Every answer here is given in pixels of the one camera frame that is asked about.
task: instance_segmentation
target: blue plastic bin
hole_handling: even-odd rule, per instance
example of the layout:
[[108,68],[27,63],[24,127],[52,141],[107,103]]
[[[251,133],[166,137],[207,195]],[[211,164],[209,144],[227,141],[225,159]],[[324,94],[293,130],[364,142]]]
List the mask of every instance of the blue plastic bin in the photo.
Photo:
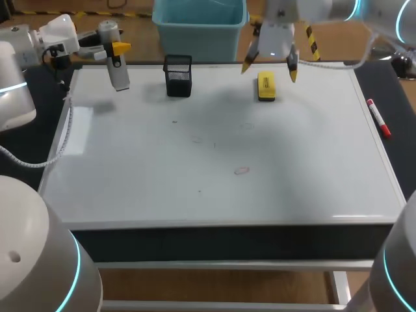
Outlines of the blue plastic bin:
[[232,62],[249,18],[246,0],[155,0],[152,20],[165,55]]

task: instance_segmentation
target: white cable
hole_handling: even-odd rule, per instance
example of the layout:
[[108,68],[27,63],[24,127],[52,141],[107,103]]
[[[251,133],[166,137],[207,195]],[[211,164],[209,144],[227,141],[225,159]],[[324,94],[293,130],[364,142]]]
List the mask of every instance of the white cable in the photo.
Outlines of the white cable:
[[64,98],[64,100],[66,100],[66,99],[70,103],[69,118],[68,118],[68,128],[66,130],[64,143],[62,143],[62,147],[60,148],[59,152],[57,153],[57,155],[55,157],[53,157],[49,161],[40,162],[38,164],[31,164],[29,162],[21,161],[16,156],[14,156],[10,151],[8,151],[6,148],[4,148],[2,146],[0,146],[0,151],[3,154],[5,154],[8,158],[10,158],[12,161],[14,161],[16,164],[19,164],[20,166],[27,167],[27,168],[42,168],[42,167],[46,167],[47,165],[53,164],[55,161],[57,161],[58,159],[60,159],[60,157],[62,156],[62,154],[65,151],[66,144],[68,143],[68,139],[70,137],[71,127],[72,127],[72,117],[73,117],[72,95],[69,92],[66,94],[66,97]]
[[367,60],[367,58],[369,57],[371,53],[372,44],[374,43],[374,41],[376,41],[377,37],[378,37],[378,33],[372,32],[369,38],[369,41],[367,42],[367,45],[365,47],[364,55],[357,64],[347,65],[347,66],[334,66],[334,65],[325,65],[323,63],[308,62],[306,60],[299,60],[299,64],[318,67],[318,68],[324,68],[326,70],[355,70],[361,67],[365,63],[365,61]]

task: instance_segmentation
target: red marker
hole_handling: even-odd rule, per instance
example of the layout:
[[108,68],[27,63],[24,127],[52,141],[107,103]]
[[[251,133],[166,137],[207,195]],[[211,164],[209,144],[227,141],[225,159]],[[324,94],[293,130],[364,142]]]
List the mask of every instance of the red marker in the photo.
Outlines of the red marker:
[[380,129],[382,130],[383,136],[385,138],[391,137],[391,133],[389,128],[386,126],[382,115],[380,115],[380,112],[378,111],[376,104],[374,104],[374,101],[372,99],[369,99],[367,101],[367,105],[369,106],[370,111],[372,112],[372,115],[377,120],[378,125],[380,126]]

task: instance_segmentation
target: wooden floor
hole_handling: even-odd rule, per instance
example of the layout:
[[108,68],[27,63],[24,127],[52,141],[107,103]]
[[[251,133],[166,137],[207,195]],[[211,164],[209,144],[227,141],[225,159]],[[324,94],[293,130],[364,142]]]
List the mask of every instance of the wooden floor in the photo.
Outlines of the wooden floor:
[[[153,1],[128,0],[124,12],[151,12]],[[260,14],[263,0],[247,0],[251,14]],[[107,10],[105,0],[16,0],[18,10]],[[18,16],[2,27],[28,23],[32,28],[44,25],[52,16]],[[100,16],[74,18],[78,32],[93,30],[105,19]],[[132,43],[126,55],[129,61],[163,60],[157,28],[150,19],[120,18],[123,40]],[[369,31],[360,23],[336,23],[313,27],[323,60],[360,59]],[[252,28],[246,25],[240,36],[237,59],[243,60]],[[296,26],[296,44],[302,59],[311,59],[307,38],[301,25]],[[414,82],[403,82],[416,108]],[[100,270],[104,299],[108,300],[184,300],[221,302],[333,303],[324,272],[272,272],[228,270]],[[366,272],[349,272],[352,293],[367,278]]]

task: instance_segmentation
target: black pen holder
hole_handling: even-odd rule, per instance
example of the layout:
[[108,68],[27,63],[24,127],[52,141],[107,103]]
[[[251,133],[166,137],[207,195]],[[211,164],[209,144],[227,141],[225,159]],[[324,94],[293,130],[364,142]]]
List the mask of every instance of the black pen holder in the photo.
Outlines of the black pen holder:
[[192,89],[190,55],[167,55],[164,58],[163,71],[166,78],[168,96],[189,98]]

